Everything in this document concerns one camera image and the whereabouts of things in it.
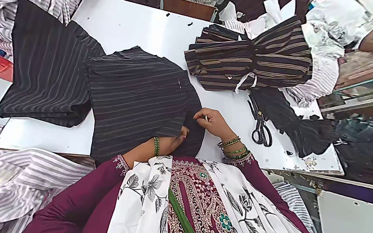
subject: bangle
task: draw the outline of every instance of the bangle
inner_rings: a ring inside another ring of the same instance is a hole
[[[224,154],[224,156],[230,160],[240,160],[240,159],[243,159],[245,158],[246,156],[248,156],[249,154],[251,153],[251,151],[249,150],[246,150],[246,152],[244,152],[241,156],[228,156],[226,154]]]
[[[223,142],[220,142],[220,143],[217,144],[217,146],[219,148],[224,148],[224,147],[227,147],[227,146],[231,146],[231,145],[233,145],[234,143],[236,143],[236,142],[238,142],[240,140],[241,140],[241,138],[239,136],[237,136],[235,139],[233,139],[233,140],[231,140],[229,142],[226,142],[224,144],[223,144]]]
[[[223,150],[223,152],[224,152],[224,153],[227,153],[227,154],[237,154],[237,153],[240,153],[241,151],[243,151],[243,150],[245,150],[245,149],[247,149],[247,147],[246,147],[246,146],[244,146],[244,148],[243,148],[243,149],[241,149],[241,150],[239,150],[239,151],[232,151],[232,152],[227,152],[227,151],[224,151],[224,150]]]
[[[153,140],[155,142],[155,156],[159,156],[159,138],[153,137]]]

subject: sleeve cuff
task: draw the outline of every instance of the sleeve cuff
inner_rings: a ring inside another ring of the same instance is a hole
[[[244,164],[246,162],[249,163],[249,164],[251,164],[251,161],[254,161],[254,160],[255,159],[254,159],[253,153],[251,153],[251,152],[250,152],[250,154],[248,154],[244,158],[237,159],[237,160],[229,159],[227,157],[223,158],[223,162],[225,164],[233,165],[233,166],[241,165],[242,167],[244,167]]]
[[[123,158],[122,155],[116,156],[116,158],[112,162],[117,162],[116,169],[123,168],[120,176],[125,176],[126,172],[128,172],[130,170],[128,164],[126,163],[126,161],[125,161],[125,159]]]

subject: white floral dupatta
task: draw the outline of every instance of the white floral dupatta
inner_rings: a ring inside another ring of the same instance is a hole
[[[135,162],[126,173],[107,233],[165,233],[168,231],[168,189],[172,156]]]
[[[210,174],[233,233],[300,233],[275,205],[231,165],[200,160]],[[166,233],[172,156],[135,162],[126,173],[107,233]]]

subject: green bangle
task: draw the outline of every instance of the green bangle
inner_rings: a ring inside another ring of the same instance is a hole
[[[241,149],[241,150],[239,150],[239,151],[232,151],[232,152],[227,152],[227,151],[224,151],[224,150],[223,150],[223,152],[224,152],[224,153],[227,153],[227,154],[237,154],[237,153],[240,153],[241,151],[243,151],[243,150],[245,150],[245,149],[247,149],[247,147],[246,147],[246,146],[244,146],[244,148],[243,148],[243,149]]]
[[[159,156],[159,138],[153,137],[153,140],[155,142],[155,156]]]
[[[244,152],[244,154],[240,155],[240,156],[228,156],[226,154],[224,154],[224,156],[230,160],[239,160],[239,159],[242,159],[242,158],[245,158],[247,155],[249,155],[251,153],[251,151],[249,150],[246,150],[246,152]]]

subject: grey striped shirt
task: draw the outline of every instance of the grey striped shirt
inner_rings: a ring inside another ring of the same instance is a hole
[[[35,212],[92,170],[37,148],[0,151],[0,232],[22,232]]]

